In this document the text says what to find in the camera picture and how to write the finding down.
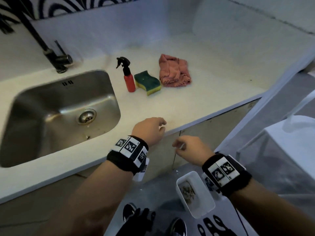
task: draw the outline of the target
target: forearm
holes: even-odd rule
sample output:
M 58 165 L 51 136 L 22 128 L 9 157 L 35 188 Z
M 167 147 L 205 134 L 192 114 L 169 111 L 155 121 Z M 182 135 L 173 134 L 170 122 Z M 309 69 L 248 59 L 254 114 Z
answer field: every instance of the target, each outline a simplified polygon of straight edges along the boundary
M 101 164 L 54 214 L 38 235 L 103 235 L 131 185 L 133 174 Z
M 312 218 L 253 179 L 229 199 L 260 236 L 315 235 Z

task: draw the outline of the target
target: sneaker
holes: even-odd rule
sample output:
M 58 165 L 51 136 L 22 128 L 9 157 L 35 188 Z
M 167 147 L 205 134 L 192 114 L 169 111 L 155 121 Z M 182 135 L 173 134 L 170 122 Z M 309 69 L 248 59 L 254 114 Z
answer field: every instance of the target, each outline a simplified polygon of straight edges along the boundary
M 171 236 L 187 236 L 187 228 L 185 222 L 180 218 L 175 218 L 170 227 Z
M 125 205 L 124 210 L 123 210 L 123 220 L 124 222 L 127 221 L 127 219 L 134 215 L 137 207 L 133 203 L 128 203 Z

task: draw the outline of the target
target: drain strainer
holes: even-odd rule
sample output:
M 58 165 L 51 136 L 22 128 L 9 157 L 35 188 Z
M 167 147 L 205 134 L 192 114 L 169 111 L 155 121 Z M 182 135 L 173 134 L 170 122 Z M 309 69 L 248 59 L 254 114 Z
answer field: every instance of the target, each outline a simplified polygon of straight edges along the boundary
M 89 124 L 96 118 L 96 111 L 91 108 L 85 109 L 78 117 L 79 124 Z

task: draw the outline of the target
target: folded towel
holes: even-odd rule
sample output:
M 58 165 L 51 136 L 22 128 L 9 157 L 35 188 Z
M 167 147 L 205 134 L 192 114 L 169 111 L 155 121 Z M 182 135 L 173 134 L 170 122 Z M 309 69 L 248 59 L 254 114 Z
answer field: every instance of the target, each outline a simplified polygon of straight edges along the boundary
M 190 84 L 191 78 L 186 60 L 161 54 L 158 63 L 160 81 L 165 87 L 181 87 Z

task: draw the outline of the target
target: sink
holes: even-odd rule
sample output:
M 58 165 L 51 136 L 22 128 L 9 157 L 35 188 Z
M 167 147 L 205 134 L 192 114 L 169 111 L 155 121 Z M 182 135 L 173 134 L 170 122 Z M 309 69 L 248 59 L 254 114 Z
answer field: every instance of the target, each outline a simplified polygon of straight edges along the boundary
M 34 87 L 14 100 L 0 145 L 0 166 L 13 167 L 112 130 L 120 109 L 105 71 Z

